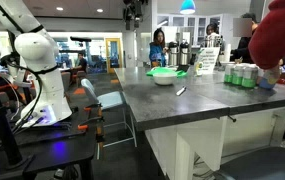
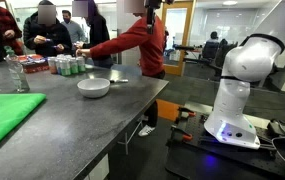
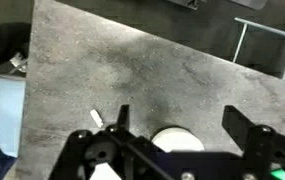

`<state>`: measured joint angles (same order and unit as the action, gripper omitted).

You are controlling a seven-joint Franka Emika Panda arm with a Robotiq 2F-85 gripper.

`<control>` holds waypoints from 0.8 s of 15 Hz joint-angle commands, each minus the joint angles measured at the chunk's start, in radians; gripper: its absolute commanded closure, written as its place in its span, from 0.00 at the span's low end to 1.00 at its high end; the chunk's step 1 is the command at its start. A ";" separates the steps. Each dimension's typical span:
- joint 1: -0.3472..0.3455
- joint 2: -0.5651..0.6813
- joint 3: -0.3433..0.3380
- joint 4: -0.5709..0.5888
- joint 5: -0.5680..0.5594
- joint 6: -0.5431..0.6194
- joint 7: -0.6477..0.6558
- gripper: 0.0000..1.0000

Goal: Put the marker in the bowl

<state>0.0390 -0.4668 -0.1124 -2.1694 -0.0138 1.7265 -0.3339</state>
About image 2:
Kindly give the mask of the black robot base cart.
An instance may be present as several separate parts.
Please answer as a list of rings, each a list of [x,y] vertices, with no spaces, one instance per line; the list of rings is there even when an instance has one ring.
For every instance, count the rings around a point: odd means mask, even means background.
[[[252,179],[285,180],[285,134],[268,129],[257,130],[261,146],[257,150],[222,144],[204,129],[207,116],[185,107],[178,109],[173,125],[193,135],[189,142],[167,141],[165,169],[184,179]]]

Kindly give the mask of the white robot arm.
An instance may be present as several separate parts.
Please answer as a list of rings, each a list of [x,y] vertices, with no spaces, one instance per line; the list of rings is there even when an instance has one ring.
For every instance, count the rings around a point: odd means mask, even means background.
[[[205,130],[221,143],[258,149],[260,140],[243,111],[251,84],[265,79],[285,51],[285,0],[277,5],[241,45],[230,50]]]

